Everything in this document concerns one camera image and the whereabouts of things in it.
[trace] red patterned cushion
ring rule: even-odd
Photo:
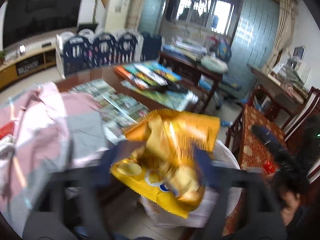
[[[254,107],[243,107],[243,148],[240,149],[239,165],[245,170],[248,167],[262,168],[266,161],[274,162],[266,147],[251,133],[254,124],[265,126],[285,146],[283,131],[273,122],[266,119]]]

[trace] wooden chair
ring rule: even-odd
[[[250,99],[248,100],[248,103],[244,106],[244,108],[241,111],[241,113],[239,114],[239,116],[233,122],[233,125],[230,128],[228,128],[225,145],[227,147],[230,147],[231,138],[233,138],[233,144],[232,144],[232,147],[230,150],[236,157],[241,155],[242,151],[243,151],[243,146],[244,146],[242,143],[242,141],[243,141],[242,138],[243,138],[243,133],[244,133],[243,127],[245,127],[245,125],[246,125],[246,124],[244,124],[244,120],[247,119],[247,122],[251,122],[251,119],[252,119],[251,115],[256,116],[256,112],[258,112],[258,111],[254,109],[253,102],[254,102],[255,96],[257,94],[261,94],[261,93],[265,94],[270,99],[271,104],[264,111],[263,114],[259,113],[258,116],[265,117],[270,123],[272,123],[272,126],[274,126],[274,130],[277,130],[277,133],[281,134],[284,138],[285,138],[284,130],[287,130],[288,128],[290,128],[290,126],[292,124],[292,120],[294,118],[296,118],[301,113],[301,111],[305,108],[305,106],[308,104],[308,102],[312,101],[310,107],[305,112],[305,114],[307,114],[308,111],[310,111],[314,107],[314,105],[316,104],[317,100],[320,97],[320,90],[312,87],[310,89],[308,98],[307,98],[307,100],[305,100],[304,104],[301,105],[295,112],[292,112],[287,107],[283,106],[281,103],[276,101],[273,98],[273,96],[264,87],[259,86],[258,88],[254,89]],[[286,122],[280,128],[277,125],[275,125],[273,123],[273,121],[277,118],[278,113],[281,109],[284,110],[289,115],[289,118],[286,120]]]
[[[273,111],[267,111],[265,116],[258,112],[253,106],[253,98],[257,92],[263,91],[268,95],[274,104],[274,107],[279,110],[283,109],[289,114],[289,119],[280,128],[271,120],[274,116]],[[291,113],[286,107],[282,106],[280,103],[276,102],[271,95],[263,87],[258,87],[252,94],[251,99],[247,105],[244,105],[241,114],[237,117],[233,126],[228,130],[226,146],[229,147],[231,136],[234,137],[234,143],[232,147],[233,153],[236,153],[238,163],[241,169],[247,169],[249,167],[260,167],[262,168],[266,161],[273,162],[271,154],[266,150],[264,145],[255,138],[251,133],[250,128],[253,124],[261,124],[267,127],[275,137],[278,138],[284,146],[288,148],[290,153],[293,155],[300,150],[300,146],[303,140],[304,127],[307,122],[307,118],[316,114],[320,114],[320,90],[311,88],[308,96],[308,100],[303,105],[305,107],[307,103],[310,103],[308,109],[297,117],[301,111],[302,107],[299,108],[295,113]],[[313,203],[317,193],[320,190],[320,176],[316,177],[320,171],[320,165],[314,167],[314,170],[307,176],[311,181],[308,192],[302,196],[302,204],[305,206],[310,206]],[[237,205],[233,213],[227,218],[228,223],[228,234],[232,233],[237,221],[238,208],[241,203]]]

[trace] curtain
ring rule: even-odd
[[[126,29],[137,31],[144,0],[131,0],[127,15]]]
[[[294,21],[293,1],[280,0],[279,23],[276,32],[273,49],[266,64],[262,68],[262,72],[268,74],[275,66],[279,52],[287,44],[292,35],[293,21]]]

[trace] wooden cabinet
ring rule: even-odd
[[[0,89],[14,82],[17,77],[16,65],[9,66],[8,68],[0,71]]]
[[[20,79],[55,65],[55,46],[30,51],[0,66],[0,91]]]

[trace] picture frame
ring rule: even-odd
[[[305,46],[295,47],[292,55],[292,59],[295,61],[303,60],[304,53],[306,51]]]

